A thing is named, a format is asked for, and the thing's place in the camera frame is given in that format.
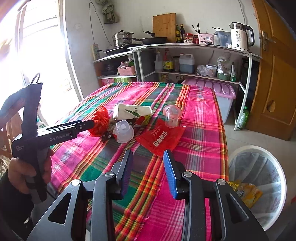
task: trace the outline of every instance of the plaid tablecloth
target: plaid tablecloth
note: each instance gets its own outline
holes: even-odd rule
[[[186,129],[173,151],[174,157],[201,178],[228,179],[226,137],[211,89],[155,82],[113,83],[88,96],[62,122],[87,120],[102,106],[112,115],[116,103],[151,106],[149,124],[136,130],[135,137],[153,129],[157,118],[165,119],[162,115],[165,105],[181,108],[181,125],[186,125]],[[74,140],[54,146],[52,185],[58,194],[73,179],[96,179],[121,161],[127,149],[133,151],[134,161],[125,198],[113,202],[117,240],[180,240],[184,202],[175,201],[170,195],[162,158],[135,138],[126,144],[113,139],[102,142],[85,131]]]

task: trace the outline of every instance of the person's arm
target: person's arm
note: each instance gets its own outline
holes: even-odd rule
[[[51,180],[51,156],[53,156],[53,151],[49,149],[42,176],[46,184]],[[0,215],[20,236],[23,236],[21,233],[24,232],[29,234],[24,222],[34,207],[25,177],[35,175],[36,171],[30,164],[19,158],[12,158],[8,170],[0,179]]]

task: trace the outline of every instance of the frying pan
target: frying pan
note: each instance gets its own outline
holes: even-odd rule
[[[143,39],[137,39],[137,38],[124,38],[124,39],[133,39],[135,41],[141,41],[145,45],[150,44],[165,44],[167,42],[167,37],[155,37],[155,33],[151,33],[149,31],[146,31],[144,33],[151,34],[150,38],[143,38]]]

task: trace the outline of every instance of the red plastic bag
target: red plastic bag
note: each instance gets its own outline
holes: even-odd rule
[[[104,134],[109,126],[109,113],[105,107],[98,109],[91,119],[94,121],[94,128],[89,129],[92,137],[100,137]]]
[[[136,140],[153,154],[163,156],[166,149],[175,149],[184,130],[185,126],[169,128],[165,121],[157,119],[155,128],[136,137]]]

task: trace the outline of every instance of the trash can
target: trash can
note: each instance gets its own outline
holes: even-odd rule
[[[263,194],[251,207],[251,212],[264,231],[279,217],[286,199],[287,184],[277,159],[258,146],[244,146],[229,157],[229,181],[254,184]]]

